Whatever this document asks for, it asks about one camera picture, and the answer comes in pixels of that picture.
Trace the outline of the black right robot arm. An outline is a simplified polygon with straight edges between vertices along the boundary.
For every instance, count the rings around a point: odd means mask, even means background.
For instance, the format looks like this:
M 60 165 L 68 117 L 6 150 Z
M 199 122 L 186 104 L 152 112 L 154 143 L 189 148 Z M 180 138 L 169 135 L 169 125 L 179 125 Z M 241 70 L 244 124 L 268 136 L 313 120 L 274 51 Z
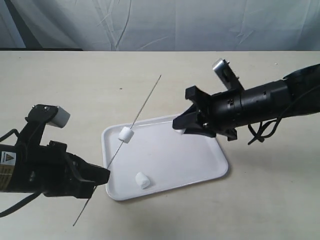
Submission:
M 284 118 L 304 116 L 320 111 L 320 66 L 315 64 L 296 70 L 284 78 L 245 89 L 225 60 L 217 63 L 214 72 L 226 91 L 208 94 L 196 86 L 185 90 L 192 105 L 172 122 L 174 130 L 184 134 L 214 138 L 238 138 L 237 128 L 248 126 L 252 142 L 263 142 L 274 131 L 263 135 L 274 123 Z

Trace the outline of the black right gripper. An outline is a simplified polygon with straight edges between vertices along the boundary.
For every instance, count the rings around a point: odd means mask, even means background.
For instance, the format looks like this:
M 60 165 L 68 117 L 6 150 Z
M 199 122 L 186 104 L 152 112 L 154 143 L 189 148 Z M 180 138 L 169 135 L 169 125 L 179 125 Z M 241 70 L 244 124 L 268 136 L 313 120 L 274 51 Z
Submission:
M 173 119 L 172 128 L 184 130 L 184 135 L 209 138 L 222 135 L 229 141 L 237 140 L 237 117 L 243 91 L 226 90 L 208 94 L 197 86 L 188 87 L 185 90 L 185 99 L 190 100 L 192 105 Z

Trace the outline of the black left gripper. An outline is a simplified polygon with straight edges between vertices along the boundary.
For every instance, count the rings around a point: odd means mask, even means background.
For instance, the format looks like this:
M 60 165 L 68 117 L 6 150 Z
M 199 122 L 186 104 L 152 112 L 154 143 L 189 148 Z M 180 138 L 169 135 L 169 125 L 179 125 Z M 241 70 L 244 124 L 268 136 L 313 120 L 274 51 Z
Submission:
M 65 143 L 51 140 L 47 145 L 41 145 L 46 126 L 45 122 L 27 122 L 21 131 L 14 130 L 17 155 L 14 191 L 90 199 L 95 186 L 109 181 L 111 171 L 67 152 Z M 72 162 L 83 179 L 74 179 Z

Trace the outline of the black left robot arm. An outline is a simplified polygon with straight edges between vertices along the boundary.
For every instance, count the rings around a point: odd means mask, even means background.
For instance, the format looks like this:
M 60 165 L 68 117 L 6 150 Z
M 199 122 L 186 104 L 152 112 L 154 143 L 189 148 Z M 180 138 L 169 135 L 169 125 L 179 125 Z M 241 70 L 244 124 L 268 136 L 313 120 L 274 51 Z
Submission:
M 13 128 L 0 140 L 16 136 L 14 145 L 0 145 L 0 190 L 3 193 L 40 193 L 46 197 L 89 199 L 105 185 L 110 170 L 86 162 L 67 151 L 67 144 L 51 140 L 41 145 L 45 126 Z

